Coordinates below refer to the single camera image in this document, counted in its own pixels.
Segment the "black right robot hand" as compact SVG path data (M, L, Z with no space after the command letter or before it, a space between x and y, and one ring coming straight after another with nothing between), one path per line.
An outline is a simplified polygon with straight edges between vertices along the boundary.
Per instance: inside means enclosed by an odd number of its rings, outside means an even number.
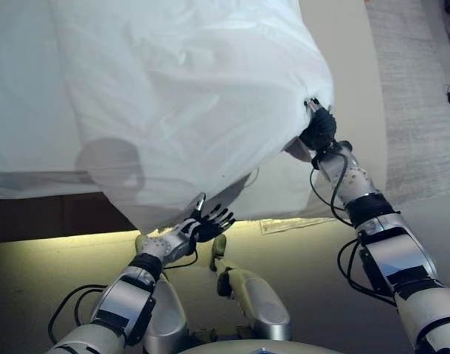
M307 148L314 151L321 150L334 141L336 120L317 98L306 100L304 105L311 113L311 120L307 128L299 135L299 139Z

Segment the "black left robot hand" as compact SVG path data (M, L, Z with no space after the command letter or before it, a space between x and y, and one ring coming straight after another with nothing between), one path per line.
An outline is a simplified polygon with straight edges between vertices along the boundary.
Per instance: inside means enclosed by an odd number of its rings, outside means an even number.
M197 243L205 243L225 232L235 221L234 213L221 204L215 205L212 210L203 215L206 194L201 192L193 211L179 224L179 232L187 239L187 253L195 251Z

